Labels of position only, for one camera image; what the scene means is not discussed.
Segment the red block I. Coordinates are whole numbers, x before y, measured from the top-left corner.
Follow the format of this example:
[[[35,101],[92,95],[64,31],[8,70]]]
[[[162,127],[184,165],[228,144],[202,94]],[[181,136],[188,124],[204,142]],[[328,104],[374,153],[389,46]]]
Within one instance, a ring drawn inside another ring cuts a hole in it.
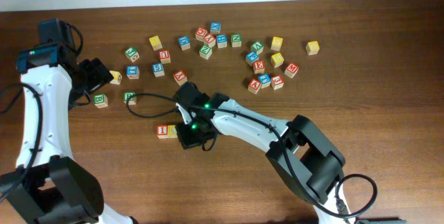
[[[159,139],[167,139],[168,138],[168,126],[167,125],[157,126],[156,135]]]

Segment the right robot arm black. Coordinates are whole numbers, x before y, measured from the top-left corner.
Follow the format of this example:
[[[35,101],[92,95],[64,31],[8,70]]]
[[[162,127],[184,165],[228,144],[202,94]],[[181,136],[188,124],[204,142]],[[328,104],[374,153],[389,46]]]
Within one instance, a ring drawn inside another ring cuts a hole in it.
[[[209,97],[196,88],[173,96],[183,117],[177,126],[184,149],[219,135],[241,139],[264,151],[285,185],[314,206],[320,223],[354,223],[345,196],[345,158],[307,117],[274,119],[242,107],[223,94]]]

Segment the red block A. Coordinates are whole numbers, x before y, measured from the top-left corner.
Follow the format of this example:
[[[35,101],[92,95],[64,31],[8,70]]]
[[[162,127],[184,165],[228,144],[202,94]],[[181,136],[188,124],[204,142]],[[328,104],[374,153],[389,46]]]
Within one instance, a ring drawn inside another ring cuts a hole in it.
[[[248,91],[257,94],[258,91],[261,89],[261,87],[262,87],[261,82],[253,78],[248,84]]]

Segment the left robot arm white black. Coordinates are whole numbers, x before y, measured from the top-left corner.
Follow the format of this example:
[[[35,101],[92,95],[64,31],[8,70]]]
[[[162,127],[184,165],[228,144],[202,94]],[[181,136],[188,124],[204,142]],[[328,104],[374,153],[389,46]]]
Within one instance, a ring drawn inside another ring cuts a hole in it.
[[[99,59],[77,62],[73,44],[41,44],[19,54],[24,136],[16,170],[1,176],[1,198],[27,223],[135,223],[104,202],[99,181],[73,158],[68,111],[111,81]]]

